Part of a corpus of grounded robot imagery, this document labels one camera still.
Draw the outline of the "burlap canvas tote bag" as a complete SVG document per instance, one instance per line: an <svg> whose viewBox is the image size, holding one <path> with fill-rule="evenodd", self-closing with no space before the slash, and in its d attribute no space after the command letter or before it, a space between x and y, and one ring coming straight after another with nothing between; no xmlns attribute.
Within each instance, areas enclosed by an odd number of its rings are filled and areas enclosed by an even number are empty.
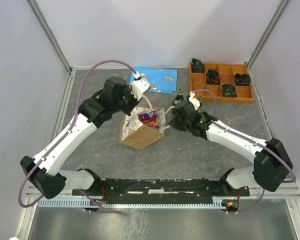
<svg viewBox="0 0 300 240"><path fill-rule="evenodd" d="M169 128L166 116L173 109L171 106L168 109L153 106L148 99L146 101L147 104L138 104L131 115L123 116L119 131L121 144L140 151L164 137L165 130ZM156 124L139 120L139 115L151 112L157 113Z"/></svg>

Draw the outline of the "purple soda can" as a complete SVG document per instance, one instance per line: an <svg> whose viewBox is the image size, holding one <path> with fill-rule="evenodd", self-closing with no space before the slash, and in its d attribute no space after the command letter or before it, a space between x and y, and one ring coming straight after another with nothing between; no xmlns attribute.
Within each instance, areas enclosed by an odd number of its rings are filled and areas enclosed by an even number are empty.
<svg viewBox="0 0 300 240"><path fill-rule="evenodd" d="M146 120L150 120L150 119L155 119L158 117L158 113L156 110L151 111L149 113L142 113L142 114L138 114L138 120L143 122Z"/></svg>

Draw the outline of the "red cola can front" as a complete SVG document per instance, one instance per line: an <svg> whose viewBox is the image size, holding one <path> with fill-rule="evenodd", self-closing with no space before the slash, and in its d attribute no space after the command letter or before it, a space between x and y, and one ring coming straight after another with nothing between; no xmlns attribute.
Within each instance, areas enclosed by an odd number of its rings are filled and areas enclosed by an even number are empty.
<svg viewBox="0 0 300 240"><path fill-rule="evenodd" d="M155 127L156 129L159 128L158 121L156 118L144 120L142 123L148 127Z"/></svg>

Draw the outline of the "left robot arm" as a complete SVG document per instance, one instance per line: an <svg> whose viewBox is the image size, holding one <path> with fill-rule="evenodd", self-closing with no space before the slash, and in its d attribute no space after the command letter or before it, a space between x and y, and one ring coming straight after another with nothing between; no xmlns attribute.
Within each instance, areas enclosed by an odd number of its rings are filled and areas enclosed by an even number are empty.
<svg viewBox="0 0 300 240"><path fill-rule="evenodd" d="M62 171L71 153L113 114L130 115L149 89L149 82L139 78L128 84L120 77L110 77L101 90L84 100L68 126L40 153L20 161L29 181L46 198L52 199L63 190L85 190L96 195L101 189L99 177L89 169Z"/></svg>

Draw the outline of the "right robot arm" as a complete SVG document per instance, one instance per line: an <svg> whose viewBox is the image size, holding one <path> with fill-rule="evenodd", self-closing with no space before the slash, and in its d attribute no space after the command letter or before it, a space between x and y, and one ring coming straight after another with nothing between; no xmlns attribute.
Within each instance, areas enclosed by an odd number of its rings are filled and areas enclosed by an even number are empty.
<svg viewBox="0 0 300 240"><path fill-rule="evenodd" d="M235 130L207 112L198 112L191 101L184 100L172 109L169 126L181 132L218 143L238 153L251 162L251 166L229 170L219 183L221 193L232 195L237 189L259 185L275 192L287 176L292 174L293 164L283 143L272 138L264 140Z"/></svg>

